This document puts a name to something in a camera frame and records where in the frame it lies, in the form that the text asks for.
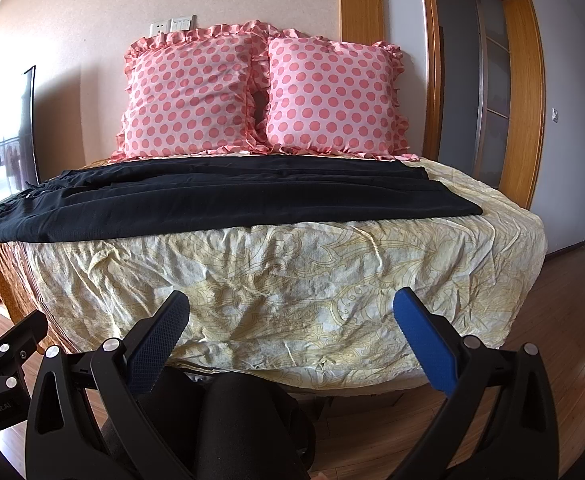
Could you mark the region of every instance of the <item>pillow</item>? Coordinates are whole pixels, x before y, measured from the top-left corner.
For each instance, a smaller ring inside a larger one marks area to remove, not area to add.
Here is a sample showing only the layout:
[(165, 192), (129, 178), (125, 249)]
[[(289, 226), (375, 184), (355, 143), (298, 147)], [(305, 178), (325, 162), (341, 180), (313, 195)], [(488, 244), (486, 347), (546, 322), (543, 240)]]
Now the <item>pillow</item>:
[(255, 77), (263, 84), (253, 55), (264, 59), (267, 34), (267, 25), (248, 22), (160, 33), (131, 45), (130, 102), (111, 158), (265, 153), (255, 138), (252, 93)]
[(269, 40), (266, 135), (273, 152), (400, 155), (408, 149), (394, 81), (398, 46), (314, 38)]

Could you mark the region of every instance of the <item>blue gripper pad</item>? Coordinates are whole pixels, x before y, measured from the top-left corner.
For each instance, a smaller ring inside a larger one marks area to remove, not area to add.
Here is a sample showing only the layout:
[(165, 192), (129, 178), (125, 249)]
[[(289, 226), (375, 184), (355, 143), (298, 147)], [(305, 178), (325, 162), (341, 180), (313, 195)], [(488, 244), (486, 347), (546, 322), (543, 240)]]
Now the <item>blue gripper pad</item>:
[(149, 393), (190, 319), (188, 297), (173, 290), (153, 317), (141, 319), (124, 338), (127, 384), (133, 396)]
[(432, 387), (450, 398), (457, 386), (457, 362), (433, 324), (434, 318), (442, 316), (430, 314), (408, 286), (395, 294), (392, 308), (401, 332)]

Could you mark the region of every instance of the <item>electrical outlet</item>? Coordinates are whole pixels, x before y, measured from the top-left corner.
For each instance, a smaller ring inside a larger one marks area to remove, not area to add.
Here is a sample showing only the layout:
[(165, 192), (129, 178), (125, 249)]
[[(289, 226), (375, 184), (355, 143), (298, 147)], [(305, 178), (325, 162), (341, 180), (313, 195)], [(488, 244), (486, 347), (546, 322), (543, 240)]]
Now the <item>electrical outlet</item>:
[(178, 30), (190, 30), (191, 24), (192, 16), (173, 18), (170, 22), (170, 32), (177, 32)]
[(170, 21), (163, 20), (163, 22), (150, 23), (150, 37), (156, 36), (159, 32), (170, 31)]

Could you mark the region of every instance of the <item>tv screen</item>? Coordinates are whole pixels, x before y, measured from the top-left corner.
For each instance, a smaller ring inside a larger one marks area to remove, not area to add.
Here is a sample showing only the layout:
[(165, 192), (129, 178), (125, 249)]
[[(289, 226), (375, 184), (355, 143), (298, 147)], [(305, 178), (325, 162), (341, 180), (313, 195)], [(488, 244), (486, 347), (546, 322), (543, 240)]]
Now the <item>tv screen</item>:
[(0, 94), (0, 202), (38, 184), (32, 140), (34, 69), (4, 82)]

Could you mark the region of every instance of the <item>silver bolt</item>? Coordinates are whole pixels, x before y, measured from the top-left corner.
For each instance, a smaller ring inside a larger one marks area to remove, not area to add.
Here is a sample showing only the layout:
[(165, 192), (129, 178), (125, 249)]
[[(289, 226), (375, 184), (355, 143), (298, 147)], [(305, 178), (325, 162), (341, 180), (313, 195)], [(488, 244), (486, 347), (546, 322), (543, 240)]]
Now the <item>silver bolt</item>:
[(119, 340), (115, 337), (111, 337), (110, 339), (106, 339), (104, 341), (104, 350), (106, 352), (112, 352), (119, 348)]
[(539, 349), (534, 343), (526, 343), (523, 345), (523, 349), (528, 355), (537, 355), (539, 353)]
[(467, 348), (471, 348), (473, 350), (476, 350), (477, 348), (479, 348), (481, 346), (481, 340), (476, 335), (466, 335), (463, 338), (463, 344)]
[(49, 346), (46, 350), (46, 357), (53, 358), (57, 357), (60, 352), (60, 348), (57, 345)]

